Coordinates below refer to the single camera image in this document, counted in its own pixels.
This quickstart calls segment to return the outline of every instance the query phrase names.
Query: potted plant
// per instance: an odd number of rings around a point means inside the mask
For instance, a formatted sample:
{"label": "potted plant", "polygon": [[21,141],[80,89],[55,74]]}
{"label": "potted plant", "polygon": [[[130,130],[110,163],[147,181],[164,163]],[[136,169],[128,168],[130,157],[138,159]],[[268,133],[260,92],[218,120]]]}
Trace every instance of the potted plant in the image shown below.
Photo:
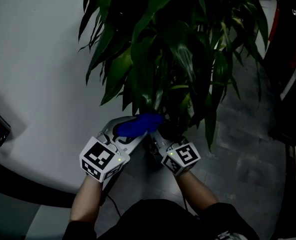
{"label": "potted plant", "polygon": [[242,64],[236,49],[243,45],[261,62],[256,28],[267,46],[259,0],[83,0],[83,8],[79,39],[98,12],[85,46],[97,43],[86,83],[102,63],[106,90],[101,105],[122,95],[123,110],[132,103],[133,114],[160,113],[179,135],[204,119],[210,148],[227,85],[239,96],[232,76],[233,63]]}

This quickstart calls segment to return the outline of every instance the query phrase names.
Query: blue sponge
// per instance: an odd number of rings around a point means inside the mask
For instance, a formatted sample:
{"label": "blue sponge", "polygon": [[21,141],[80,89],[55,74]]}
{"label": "blue sponge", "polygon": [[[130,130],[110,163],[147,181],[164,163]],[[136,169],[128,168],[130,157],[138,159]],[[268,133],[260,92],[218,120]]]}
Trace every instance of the blue sponge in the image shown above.
{"label": "blue sponge", "polygon": [[157,130],[163,124],[164,117],[157,113],[144,113],[136,116],[135,120],[125,122],[117,129],[117,134],[121,137],[135,138]]}

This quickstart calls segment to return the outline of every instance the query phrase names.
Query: fiducial marker cube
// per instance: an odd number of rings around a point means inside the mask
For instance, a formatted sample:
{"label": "fiducial marker cube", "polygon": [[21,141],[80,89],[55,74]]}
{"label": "fiducial marker cube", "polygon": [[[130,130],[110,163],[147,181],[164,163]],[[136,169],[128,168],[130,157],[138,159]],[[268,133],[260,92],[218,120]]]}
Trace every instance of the fiducial marker cube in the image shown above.
{"label": "fiducial marker cube", "polygon": [[200,155],[194,144],[190,142],[168,151],[161,163],[177,176],[191,169],[198,160]]}
{"label": "fiducial marker cube", "polygon": [[125,158],[94,137],[80,153],[80,167],[99,182],[116,174],[124,162]]}

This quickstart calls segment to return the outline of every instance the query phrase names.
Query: tiled floor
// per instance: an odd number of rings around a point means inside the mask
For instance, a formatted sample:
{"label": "tiled floor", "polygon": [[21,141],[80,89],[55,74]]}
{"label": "tiled floor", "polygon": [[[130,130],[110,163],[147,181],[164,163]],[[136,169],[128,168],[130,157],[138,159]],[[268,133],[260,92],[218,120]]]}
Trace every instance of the tiled floor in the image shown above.
{"label": "tiled floor", "polygon": [[[244,65],[245,68],[240,65],[234,68],[241,101],[229,86],[218,108],[212,153],[206,145],[203,124],[199,129],[189,129],[185,136],[202,156],[192,169],[195,175],[220,201],[233,204],[260,239],[269,239],[283,197],[285,147],[267,135],[274,123],[275,105],[268,79],[261,69],[259,103],[255,65],[251,58],[244,61]],[[172,174],[152,165],[140,146],[110,192],[121,211],[140,199],[169,199],[183,206],[182,194]],[[112,203],[107,201],[96,224],[98,235],[117,219]]]}
{"label": "tiled floor", "polygon": [[61,240],[70,219],[70,208],[41,205],[26,240]]}

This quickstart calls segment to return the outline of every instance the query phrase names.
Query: cable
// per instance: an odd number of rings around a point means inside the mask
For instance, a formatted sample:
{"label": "cable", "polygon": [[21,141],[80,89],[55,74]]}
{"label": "cable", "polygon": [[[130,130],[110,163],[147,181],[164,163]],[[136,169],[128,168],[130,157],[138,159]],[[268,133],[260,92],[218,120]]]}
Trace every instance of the cable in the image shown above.
{"label": "cable", "polygon": [[117,207],[117,204],[113,201],[113,199],[112,199],[108,194],[104,193],[103,191],[102,191],[102,193],[112,201],[114,207],[115,207],[116,210],[117,210],[117,213],[118,213],[119,217],[121,218],[121,214],[120,214],[120,212],[119,212],[119,209],[118,209],[118,207]]}

